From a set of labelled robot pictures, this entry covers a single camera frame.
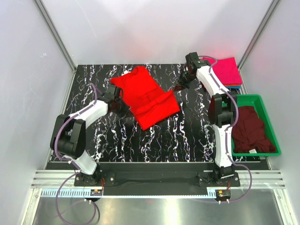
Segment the red cloth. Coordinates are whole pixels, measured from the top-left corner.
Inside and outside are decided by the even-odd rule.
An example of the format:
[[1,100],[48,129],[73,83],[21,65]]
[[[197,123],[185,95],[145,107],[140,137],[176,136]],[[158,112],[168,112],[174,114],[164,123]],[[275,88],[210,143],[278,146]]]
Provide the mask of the red cloth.
[[249,153],[256,149],[258,152],[274,153],[275,146],[269,141],[264,132],[264,123],[258,118],[253,106],[239,107],[239,119],[232,128],[232,137],[236,153]]
[[123,89],[123,100],[143,130],[180,110],[173,91],[164,92],[145,67],[136,67],[111,82]]
[[[203,59],[208,60],[210,64],[215,62],[215,60],[211,58],[204,57]],[[214,65],[212,68],[224,86],[239,86],[242,84],[242,78],[240,77],[234,57],[224,60],[217,60],[216,65]]]

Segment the black marble table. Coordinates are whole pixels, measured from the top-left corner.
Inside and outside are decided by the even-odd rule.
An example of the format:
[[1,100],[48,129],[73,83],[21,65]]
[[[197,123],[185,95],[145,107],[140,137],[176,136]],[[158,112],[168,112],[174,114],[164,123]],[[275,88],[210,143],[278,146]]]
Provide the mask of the black marble table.
[[[105,91],[112,77],[138,65],[79,65],[65,114],[94,99],[89,83]],[[170,90],[182,64],[144,65],[164,91]],[[208,120],[209,94],[195,80],[190,89],[175,93],[180,112],[143,131],[132,118],[110,113],[87,129],[86,150],[96,162],[205,162],[213,161],[215,134]],[[242,157],[236,161],[259,161]],[[52,154],[50,161],[58,161]]]

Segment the metal corner post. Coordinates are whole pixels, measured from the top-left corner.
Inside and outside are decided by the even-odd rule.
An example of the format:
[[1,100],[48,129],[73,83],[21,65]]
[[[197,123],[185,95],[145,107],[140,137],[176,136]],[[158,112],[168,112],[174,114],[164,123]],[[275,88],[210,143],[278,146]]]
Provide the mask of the metal corner post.
[[270,18],[272,17],[272,15],[274,14],[277,6],[279,5],[279,3],[281,2],[281,0],[272,0],[269,8],[267,9],[265,15],[262,18],[261,23],[259,24],[255,34],[253,35],[247,49],[245,50],[239,64],[238,64],[238,68],[241,69],[243,67],[243,65],[245,64],[248,56],[250,55],[250,53],[252,52],[255,44],[257,43],[257,41],[259,40],[260,36],[262,35],[264,29],[266,28]]
[[63,54],[64,58],[66,59],[66,61],[67,61],[68,65],[70,66],[72,72],[74,72],[76,70],[77,66],[73,62],[69,52],[67,51],[64,43],[62,42],[62,40],[61,40],[54,24],[53,24],[53,21],[52,21],[51,17],[49,16],[49,13],[48,13],[46,7],[43,4],[43,1],[42,0],[33,0],[33,2],[36,4],[38,10],[40,11],[41,16],[43,17],[47,27],[49,28],[49,31],[51,32],[57,46],[59,47],[61,53]]

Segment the maroon cloth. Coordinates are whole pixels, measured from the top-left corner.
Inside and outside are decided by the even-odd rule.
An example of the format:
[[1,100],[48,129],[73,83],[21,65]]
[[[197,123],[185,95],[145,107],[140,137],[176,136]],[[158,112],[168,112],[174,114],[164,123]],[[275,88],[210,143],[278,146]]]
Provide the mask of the maroon cloth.
[[276,152],[264,132],[264,122],[258,118],[253,106],[239,107],[239,119],[232,128],[232,137],[235,153],[249,153],[252,149],[257,152]]

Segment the cable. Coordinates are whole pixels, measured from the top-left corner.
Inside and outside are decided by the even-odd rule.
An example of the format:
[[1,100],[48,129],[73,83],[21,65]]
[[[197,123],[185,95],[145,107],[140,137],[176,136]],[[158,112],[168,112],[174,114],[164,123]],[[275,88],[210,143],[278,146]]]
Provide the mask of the cable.
[[[93,88],[93,90],[94,90],[94,96],[95,96],[94,103],[93,103],[93,104],[90,104],[88,107],[82,109],[81,111],[79,111],[78,113],[76,113],[74,116],[70,117],[66,122],[64,122],[64,124],[61,126],[61,128],[59,129],[59,131],[58,131],[58,133],[57,133],[57,136],[56,136],[56,139],[55,139],[55,142],[54,142],[54,152],[55,152],[56,157],[57,157],[58,159],[62,160],[62,161],[69,161],[70,159],[68,159],[68,158],[63,158],[63,157],[58,153],[58,140],[60,139],[61,133],[63,132],[64,128],[69,124],[69,122],[70,122],[72,119],[74,119],[75,117],[77,117],[77,116],[79,116],[80,114],[82,114],[82,113],[86,112],[87,110],[89,110],[89,109],[90,109],[91,107],[93,107],[93,106],[95,105],[95,103],[97,102],[97,98],[98,98],[98,96],[97,96],[97,89],[96,89],[96,87],[95,87],[94,84],[91,83],[90,85],[92,86],[92,88]],[[80,167],[79,167],[73,160],[71,160],[71,163],[72,163],[79,171],[81,170]],[[59,216],[59,218],[60,218],[63,222],[65,222],[65,223],[68,224],[68,225],[76,225],[76,224],[72,224],[72,223],[66,221],[66,220],[62,217],[62,213],[60,212],[60,210],[59,210],[59,208],[58,208],[58,195],[59,195],[60,190],[62,189],[62,187],[65,185],[65,183],[66,183],[69,179],[71,179],[72,177],[76,176],[76,175],[79,174],[79,173],[80,173],[80,172],[76,172],[76,173],[74,173],[72,176],[68,177],[68,178],[61,184],[61,186],[60,186],[60,188],[58,189],[58,192],[57,192],[57,194],[56,194],[56,197],[55,197],[55,207],[56,207],[57,215]],[[99,211],[97,205],[96,205],[94,202],[92,202],[92,201],[90,201],[90,203],[92,203],[93,206],[94,206],[94,214],[93,214],[92,218],[91,218],[87,223],[82,224],[82,225],[88,225],[88,224],[90,224],[90,223],[93,221],[93,219],[95,218],[95,215],[96,215],[96,211],[97,211],[97,210],[98,210],[98,212],[99,212],[99,214],[100,214],[100,211]]]
[[238,106],[237,106],[237,104],[236,104],[234,98],[233,98],[227,91],[225,91],[224,89],[222,89],[222,88],[220,87],[219,83],[216,81],[215,77],[214,77],[213,74],[210,72],[211,69],[212,69],[212,67],[213,67],[214,65],[216,65],[216,63],[218,62],[218,60],[215,59],[215,58],[213,58],[213,57],[211,57],[211,56],[206,56],[206,55],[201,55],[201,56],[199,56],[199,58],[202,58],[202,57],[211,58],[211,59],[213,59],[213,60],[215,61],[214,63],[211,64],[211,66],[210,66],[210,68],[209,68],[209,70],[208,70],[208,71],[209,71],[209,74],[210,74],[211,78],[214,80],[214,82],[216,83],[216,85],[220,88],[220,90],[223,91],[223,92],[231,99],[231,101],[233,102],[235,111],[236,111],[236,116],[235,116],[235,120],[234,120],[233,124],[230,125],[229,127],[227,127],[227,129],[225,130],[225,149],[226,149],[227,157],[229,158],[229,160],[231,161],[231,163],[232,163],[234,166],[243,167],[243,168],[245,168],[245,169],[249,172],[249,176],[250,176],[250,184],[249,184],[249,188],[248,188],[247,192],[246,192],[242,197],[230,201],[231,203],[235,203],[235,202],[238,202],[238,201],[244,199],[244,198],[249,194],[249,192],[250,192],[250,190],[251,190],[251,187],[252,187],[252,174],[251,174],[251,171],[249,170],[249,168],[248,168],[247,166],[243,165],[243,164],[236,164],[236,163],[232,160],[232,158],[229,156],[228,141],[227,141],[227,139],[228,139],[228,133],[227,133],[227,131],[228,131],[228,129],[230,129],[230,128],[232,128],[234,125],[236,125],[236,123],[238,122],[238,118],[239,118],[239,109],[238,109]]

